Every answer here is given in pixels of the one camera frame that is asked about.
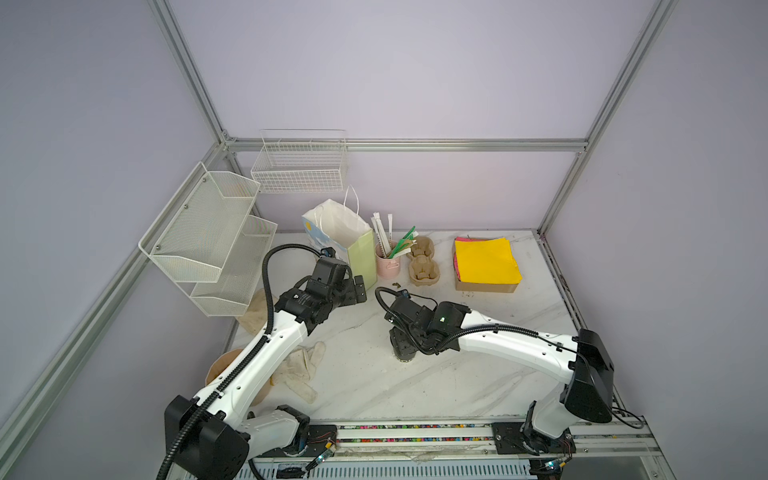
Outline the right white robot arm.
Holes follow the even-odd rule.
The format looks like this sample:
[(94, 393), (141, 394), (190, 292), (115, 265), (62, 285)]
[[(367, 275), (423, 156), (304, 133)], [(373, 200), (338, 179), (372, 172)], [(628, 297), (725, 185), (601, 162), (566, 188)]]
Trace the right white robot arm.
[(394, 349), (439, 355), (474, 352), (518, 363), (556, 381), (547, 395), (530, 404), (520, 426), (519, 447), (548, 453), (579, 421), (607, 424), (613, 419), (614, 365), (597, 332), (553, 334), (497, 321), (466, 305), (420, 305), (405, 290), (378, 288), (376, 301), (392, 324)]

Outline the paper bowl of greens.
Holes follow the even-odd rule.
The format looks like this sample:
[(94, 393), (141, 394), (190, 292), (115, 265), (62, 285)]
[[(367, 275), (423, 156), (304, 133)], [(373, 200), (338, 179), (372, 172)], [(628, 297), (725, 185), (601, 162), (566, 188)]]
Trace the paper bowl of greens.
[[(205, 378), (205, 385), (211, 384), (213, 381), (223, 376), (224, 371), (237, 359), (237, 357), (243, 352), (243, 348), (234, 349), (221, 355), (210, 367), (208, 374)], [(272, 378), (269, 377), (265, 384), (261, 387), (251, 402), (252, 406), (256, 406), (264, 401), (267, 395), (272, 389)]]

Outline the cardboard napkin box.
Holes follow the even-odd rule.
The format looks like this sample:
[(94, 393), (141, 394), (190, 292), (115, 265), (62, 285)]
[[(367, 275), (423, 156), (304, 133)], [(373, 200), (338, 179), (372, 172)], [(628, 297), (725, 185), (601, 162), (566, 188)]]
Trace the cardboard napkin box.
[(520, 274), (517, 274), (514, 277), (514, 282), (509, 284), (468, 283), (468, 282), (463, 282), (460, 279), (459, 268), (457, 266), (454, 267), (454, 274), (455, 274), (455, 289), (461, 292), (511, 294), (515, 292), (515, 290), (520, 285), (523, 279), (523, 277)]

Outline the pink straw bucket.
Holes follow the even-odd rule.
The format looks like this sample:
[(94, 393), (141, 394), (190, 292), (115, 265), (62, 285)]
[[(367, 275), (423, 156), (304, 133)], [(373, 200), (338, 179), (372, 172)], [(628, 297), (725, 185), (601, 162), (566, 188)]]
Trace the pink straw bucket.
[(396, 278), (401, 270), (401, 259), (400, 258), (394, 258), (389, 259), (386, 258), (381, 245), (377, 245), (375, 249), (375, 262), (376, 262), (376, 272), (380, 279), (382, 280), (391, 280)]

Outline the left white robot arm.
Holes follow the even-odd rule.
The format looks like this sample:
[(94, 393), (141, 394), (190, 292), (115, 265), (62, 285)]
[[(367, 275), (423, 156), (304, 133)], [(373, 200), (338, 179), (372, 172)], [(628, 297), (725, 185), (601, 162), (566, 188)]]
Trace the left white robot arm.
[(302, 452), (309, 418), (289, 406), (249, 417), (253, 400), (278, 367), (340, 307), (367, 299), (364, 279), (340, 259), (319, 254), (313, 272), (267, 300), (261, 334), (192, 398), (177, 396), (164, 413), (166, 454), (157, 474), (179, 466), (198, 479), (233, 479), (251, 459), (272, 450)]

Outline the lower white mesh shelf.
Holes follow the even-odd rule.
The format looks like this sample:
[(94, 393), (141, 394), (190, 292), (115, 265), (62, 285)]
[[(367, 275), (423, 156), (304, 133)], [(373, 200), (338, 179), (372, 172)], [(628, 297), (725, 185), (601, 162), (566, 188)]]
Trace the lower white mesh shelf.
[(248, 215), (216, 283), (198, 283), (190, 299), (208, 317), (246, 313), (261, 278), (261, 266), (272, 246), (277, 224)]

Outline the white mesh shelf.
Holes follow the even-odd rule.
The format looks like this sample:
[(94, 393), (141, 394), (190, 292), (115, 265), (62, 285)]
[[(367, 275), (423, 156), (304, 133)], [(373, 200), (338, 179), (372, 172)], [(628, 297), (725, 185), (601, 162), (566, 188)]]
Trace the white mesh shelf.
[(198, 163), (138, 243), (176, 283), (220, 279), (260, 184)]
[(272, 246), (277, 224), (248, 215), (216, 283), (198, 283), (190, 299), (208, 317), (246, 313), (261, 278), (261, 266)]

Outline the stacked brown cup carriers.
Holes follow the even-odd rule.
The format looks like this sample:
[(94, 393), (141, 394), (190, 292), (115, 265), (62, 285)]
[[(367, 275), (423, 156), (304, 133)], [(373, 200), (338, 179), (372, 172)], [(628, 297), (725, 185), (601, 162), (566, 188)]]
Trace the stacked brown cup carriers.
[(440, 279), (440, 270), (434, 260), (434, 242), (426, 237), (417, 237), (411, 245), (411, 251), (406, 255), (409, 259), (408, 275), (411, 282), (417, 286), (431, 286)]

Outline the upper white mesh shelf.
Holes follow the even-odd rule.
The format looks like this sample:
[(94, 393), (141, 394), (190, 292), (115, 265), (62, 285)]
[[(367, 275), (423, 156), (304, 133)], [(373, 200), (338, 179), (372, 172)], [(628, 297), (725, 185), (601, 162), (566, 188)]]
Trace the upper white mesh shelf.
[(138, 243), (176, 283), (220, 279), (260, 184), (198, 163)]

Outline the yellow napkin stack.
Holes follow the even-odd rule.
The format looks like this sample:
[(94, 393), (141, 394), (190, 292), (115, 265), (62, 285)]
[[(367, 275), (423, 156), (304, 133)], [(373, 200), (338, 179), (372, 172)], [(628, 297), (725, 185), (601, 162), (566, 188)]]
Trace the yellow napkin stack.
[(458, 279), (468, 284), (517, 285), (522, 281), (511, 242), (495, 239), (454, 240), (454, 265)]

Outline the paper coffee cup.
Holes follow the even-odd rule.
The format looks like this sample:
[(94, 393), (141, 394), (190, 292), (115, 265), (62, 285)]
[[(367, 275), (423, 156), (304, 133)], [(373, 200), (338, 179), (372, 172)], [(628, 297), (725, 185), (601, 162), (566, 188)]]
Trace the paper coffee cup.
[(409, 336), (397, 327), (389, 331), (390, 344), (394, 355), (401, 362), (410, 362), (419, 353), (418, 348), (412, 343)]

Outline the brown paper bag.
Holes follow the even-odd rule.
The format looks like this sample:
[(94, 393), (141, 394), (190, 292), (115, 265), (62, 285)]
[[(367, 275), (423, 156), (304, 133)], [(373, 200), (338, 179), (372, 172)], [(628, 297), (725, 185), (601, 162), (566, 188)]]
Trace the brown paper bag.
[(254, 293), (246, 312), (237, 317), (237, 321), (247, 333), (257, 335), (266, 326), (267, 319), (267, 297), (264, 289), (259, 289)]

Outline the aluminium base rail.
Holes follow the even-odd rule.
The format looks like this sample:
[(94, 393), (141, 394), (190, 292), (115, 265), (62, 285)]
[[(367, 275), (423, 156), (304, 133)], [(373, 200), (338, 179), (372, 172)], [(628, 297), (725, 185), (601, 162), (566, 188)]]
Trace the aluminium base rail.
[(546, 462), (576, 458), (659, 457), (662, 450), (650, 428), (579, 422), (546, 447), (534, 449), (523, 440), (520, 418), (441, 421), (347, 421), (302, 426), (279, 411), (245, 420), (235, 431), (256, 450), (257, 461), (311, 460), (334, 448), (334, 462), (410, 462), (514, 459)]

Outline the painted paper gift bag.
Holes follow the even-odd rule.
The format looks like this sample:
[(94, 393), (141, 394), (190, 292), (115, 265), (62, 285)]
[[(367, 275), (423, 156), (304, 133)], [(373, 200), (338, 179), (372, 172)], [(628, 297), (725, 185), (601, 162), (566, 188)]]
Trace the painted paper gift bag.
[(348, 186), (344, 200), (326, 200), (302, 215), (310, 243), (317, 249), (331, 247), (355, 276), (362, 276), (366, 289), (377, 281), (376, 242), (371, 226), (359, 215), (356, 190)]

